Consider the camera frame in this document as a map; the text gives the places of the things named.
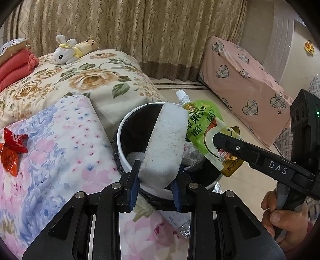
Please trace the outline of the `right hand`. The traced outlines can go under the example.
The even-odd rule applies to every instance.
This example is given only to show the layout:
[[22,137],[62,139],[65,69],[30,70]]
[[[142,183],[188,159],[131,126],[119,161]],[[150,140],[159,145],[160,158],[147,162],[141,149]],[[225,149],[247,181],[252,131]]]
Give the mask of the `right hand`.
[[276,234],[275,227],[286,231],[285,237],[277,238],[276,241],[285,253],[289,253],[299,247],[312,229],[308,207],[303,204],[300,212],[278,210],[276,207],[276,192],[268,191],[261,202],[264,210],[261,223],[272,237]]

